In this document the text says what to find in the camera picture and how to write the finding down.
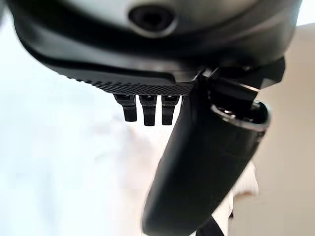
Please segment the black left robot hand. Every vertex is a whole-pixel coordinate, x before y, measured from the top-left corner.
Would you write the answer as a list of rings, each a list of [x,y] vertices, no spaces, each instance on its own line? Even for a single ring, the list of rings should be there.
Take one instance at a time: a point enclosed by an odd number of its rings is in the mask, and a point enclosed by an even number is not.
[[[70,79],[114,95],[125,120],[171,125],[146,198],[149,236],[202,227],[271,121],[258,93],[279,83],[299,0],[8,0],[24,48]]]

